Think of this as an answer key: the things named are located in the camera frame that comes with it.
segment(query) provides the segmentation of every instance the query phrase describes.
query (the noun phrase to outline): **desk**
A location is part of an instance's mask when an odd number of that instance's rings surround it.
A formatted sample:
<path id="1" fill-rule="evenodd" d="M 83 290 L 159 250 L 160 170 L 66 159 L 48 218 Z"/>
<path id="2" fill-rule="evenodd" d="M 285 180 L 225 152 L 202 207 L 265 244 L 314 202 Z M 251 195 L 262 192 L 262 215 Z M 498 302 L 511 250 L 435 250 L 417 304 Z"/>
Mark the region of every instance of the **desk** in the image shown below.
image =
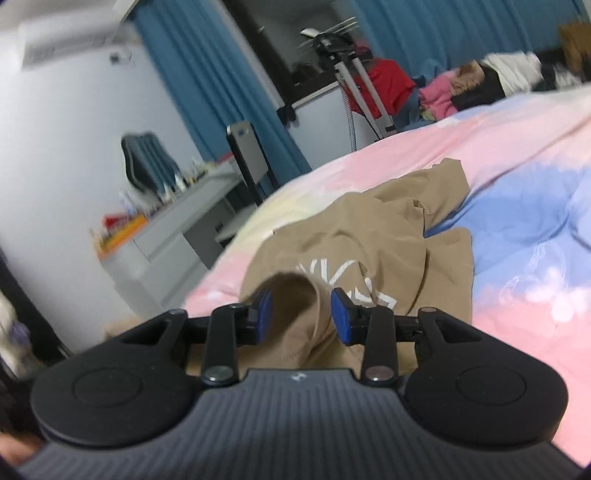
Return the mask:
<path id="1" fill-rule="evenodd" d="M 225 162 L 115 252 L 101 260 L 115 289 L 142 319 L 182 306 L 223 248 L 216 227 L 234 216 L 225 200 L 242 177 Z"/>

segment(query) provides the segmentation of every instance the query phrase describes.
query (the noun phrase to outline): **desk drawer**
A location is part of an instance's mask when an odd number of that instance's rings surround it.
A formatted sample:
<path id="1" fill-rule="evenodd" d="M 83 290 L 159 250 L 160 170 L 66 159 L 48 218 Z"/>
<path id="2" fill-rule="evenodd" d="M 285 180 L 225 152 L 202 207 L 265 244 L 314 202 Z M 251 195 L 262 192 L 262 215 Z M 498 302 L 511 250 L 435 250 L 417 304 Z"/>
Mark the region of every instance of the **desk drawer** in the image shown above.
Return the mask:
<path id="1" fill-rule="evenodd" d="M 186 192 L 176 203 L 166 206 L 134 237 L 135 243 L 151 260 L 169 238 L 185 233 L 238 183 L 237 176 L 206 177 L 192 187 L 194 190 Z"/>
<path id="2" fill-rule="evenodd" d="M 166 305 L 179 290 L 184 290 L 184 282 L 198 268 L 204 268 L 199 256 L 179 235 L 152 259 L 141 282 L 154 300 Z"/>

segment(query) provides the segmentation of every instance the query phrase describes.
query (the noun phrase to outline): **chair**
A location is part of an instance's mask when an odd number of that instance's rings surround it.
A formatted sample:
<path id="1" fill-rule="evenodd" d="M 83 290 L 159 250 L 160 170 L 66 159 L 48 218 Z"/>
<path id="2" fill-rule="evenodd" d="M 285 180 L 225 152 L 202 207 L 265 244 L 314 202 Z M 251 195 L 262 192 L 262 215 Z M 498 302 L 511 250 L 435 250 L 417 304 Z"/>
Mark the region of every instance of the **chair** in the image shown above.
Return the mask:
<path id="1" fill-rule="evenodd" d="M 269 166 L 267 156 L 263 152 L 258 137 L 252 124 L 248 121 L 230 125 L 226 130 L 226 138 L 230 149 L 234 154 L 244 183 L 248 187 L 255 203 L 240 210 L 229 222 L 226 222 L 216 235 L 216 241 L 225 247 L 238 233 L 238 230 L 246 223 L 263 198 L 258 190 L 259 182 L 265 177 L 269 178 L 275 190 L 279 188 L 275 174 Z"/>

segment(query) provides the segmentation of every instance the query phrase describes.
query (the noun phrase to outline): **air conditioner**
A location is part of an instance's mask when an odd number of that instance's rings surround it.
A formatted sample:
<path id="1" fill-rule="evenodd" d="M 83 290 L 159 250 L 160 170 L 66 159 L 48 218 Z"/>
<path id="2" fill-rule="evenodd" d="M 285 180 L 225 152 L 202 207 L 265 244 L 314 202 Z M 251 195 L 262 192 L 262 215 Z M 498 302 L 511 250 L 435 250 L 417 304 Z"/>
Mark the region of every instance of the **air conditioner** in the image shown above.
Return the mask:
<path id="1" fill-rule="evenodd" d="M 64 12 L 23 21 L 18 27 L 22 66 L 113 42 L 121 16 L 110 8 Z"/>

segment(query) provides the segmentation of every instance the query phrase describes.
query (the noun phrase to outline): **pile of clothes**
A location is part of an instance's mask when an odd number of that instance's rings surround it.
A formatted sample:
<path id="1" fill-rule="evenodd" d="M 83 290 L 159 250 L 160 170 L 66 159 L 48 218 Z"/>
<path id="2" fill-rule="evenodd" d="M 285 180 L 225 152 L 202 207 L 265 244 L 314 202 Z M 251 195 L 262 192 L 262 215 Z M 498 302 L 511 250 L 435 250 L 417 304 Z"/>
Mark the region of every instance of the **pile of clothes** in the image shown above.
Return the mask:
<path id="1" fill-rule="evenodd" d="M 421 116 L 439 121 L 521 92 L 548 91 L 581 84 L 561 66 L 542 65 L 534 53 L 491 53 L 445 72 L 419 90 Z"/>

